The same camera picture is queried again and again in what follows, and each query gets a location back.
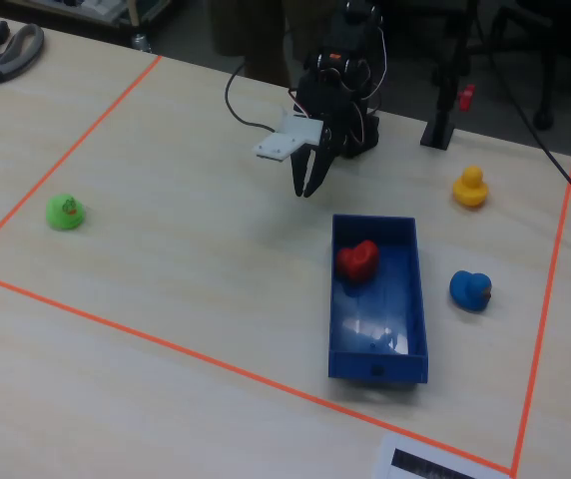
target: table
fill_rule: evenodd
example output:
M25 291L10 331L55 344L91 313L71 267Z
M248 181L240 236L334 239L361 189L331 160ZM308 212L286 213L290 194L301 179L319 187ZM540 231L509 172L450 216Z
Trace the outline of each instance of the table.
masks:
M571 192L539 151L460 131L424 149L422 122L381 114L379 146L303 200L252 156L265 132L229 116L227 75L47 41L0 86L0 478L367 477L388 431L569 477ZM231 101L290 108L244 79ZM478 212L451 199L471 164ZM88 212L68 233L44 221L63 192ZM334 213L416 218L428 384L327 378ZM485 313L449 300L459 269L492 278Z

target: black stand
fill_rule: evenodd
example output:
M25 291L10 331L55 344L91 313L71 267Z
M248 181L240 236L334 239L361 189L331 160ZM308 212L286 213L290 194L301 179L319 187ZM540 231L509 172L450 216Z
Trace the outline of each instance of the black stand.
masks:
M458 80L461 66L465 61L467 41L472 28L472 23L476 18L479 0L467 0L465 8L465 22L456 40L454 57L449 65L442 68L442 81L438 100L436 101L436 117L427 123L421 145L424 147L447 150L449 142L454 132L454 124L449 121L449 114L454 108L458 98Z

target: blue plastic bin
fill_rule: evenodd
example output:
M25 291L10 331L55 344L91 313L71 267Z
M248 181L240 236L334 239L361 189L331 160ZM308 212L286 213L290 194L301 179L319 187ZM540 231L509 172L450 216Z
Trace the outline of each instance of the blue plastic bin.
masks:
M378 246L376 277L354 286L335 274L336 253ZM414 218L334 215L329 326L330 377L427 382L427 340Z

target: red object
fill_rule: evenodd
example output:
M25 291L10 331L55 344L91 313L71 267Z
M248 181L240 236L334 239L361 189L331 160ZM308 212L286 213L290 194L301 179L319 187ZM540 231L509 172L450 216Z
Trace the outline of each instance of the red object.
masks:
M461 93L458 94L458 105L461 112L469 112L472 106L472 98L474 97L476 85L468 85Z
M344 247L336 254L336 272L350 282L370 281L378 269L378 247L369 239L355 248Z

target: white bracket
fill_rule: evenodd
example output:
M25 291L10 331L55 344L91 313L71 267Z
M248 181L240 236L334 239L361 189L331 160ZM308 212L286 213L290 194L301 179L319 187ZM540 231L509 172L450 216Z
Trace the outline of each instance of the white bracket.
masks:
M312 118L286 115L276 132L253 148L260 158L282 162L303 145L318 147L323 122Z

